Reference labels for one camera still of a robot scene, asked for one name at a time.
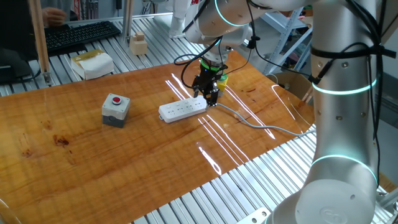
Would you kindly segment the person's bare hand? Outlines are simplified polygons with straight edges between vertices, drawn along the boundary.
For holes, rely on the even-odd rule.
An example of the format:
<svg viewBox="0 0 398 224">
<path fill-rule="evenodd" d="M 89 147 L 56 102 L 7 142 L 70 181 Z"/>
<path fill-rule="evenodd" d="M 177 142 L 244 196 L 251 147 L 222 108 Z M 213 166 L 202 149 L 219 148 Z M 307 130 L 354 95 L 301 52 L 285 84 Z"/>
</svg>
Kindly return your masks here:
<svg viewBox="0 0 398 224">
<path fill-rule="evenodd" d="M 46 7 L 42 9 L 42 17 L 43 17 L 44 26 L 58 27 L 65 22 L 67 14 L 61 9 L 54 7 Z"/>
</svg>

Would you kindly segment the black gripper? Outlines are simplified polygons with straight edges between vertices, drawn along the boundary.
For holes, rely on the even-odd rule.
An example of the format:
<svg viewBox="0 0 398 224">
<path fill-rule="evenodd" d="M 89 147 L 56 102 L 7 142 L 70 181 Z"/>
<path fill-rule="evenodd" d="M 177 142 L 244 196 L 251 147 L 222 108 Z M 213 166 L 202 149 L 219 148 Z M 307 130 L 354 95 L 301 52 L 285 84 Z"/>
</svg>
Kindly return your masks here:
<svg viewBox="0 0 398 224">
<path fill-rule="evenodd" d="M 221 67 L 212 67 L 204 64 L 200 65 L 200 74 L 194 78 L 192 83 L 193 97 L 196 98 L 199 95 L 199 91 L 203 91 L 214 82 L 217 82 L 224 74 L 224 70 L 227 69 L 226 65 Z M 213 88 L 206 91 L 206 102 L 209 107 L 216 106 L 218 100 L 219 88 Z"/>
</svg>

